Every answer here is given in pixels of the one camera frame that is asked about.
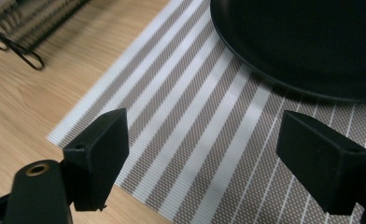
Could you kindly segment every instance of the round black plate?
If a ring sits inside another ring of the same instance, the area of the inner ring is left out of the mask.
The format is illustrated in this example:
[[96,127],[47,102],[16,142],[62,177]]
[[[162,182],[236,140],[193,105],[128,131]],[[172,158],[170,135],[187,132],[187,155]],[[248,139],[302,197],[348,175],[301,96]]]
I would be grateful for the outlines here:
[[219,35],[275,84],[366,103],[366,1],[211,0]]

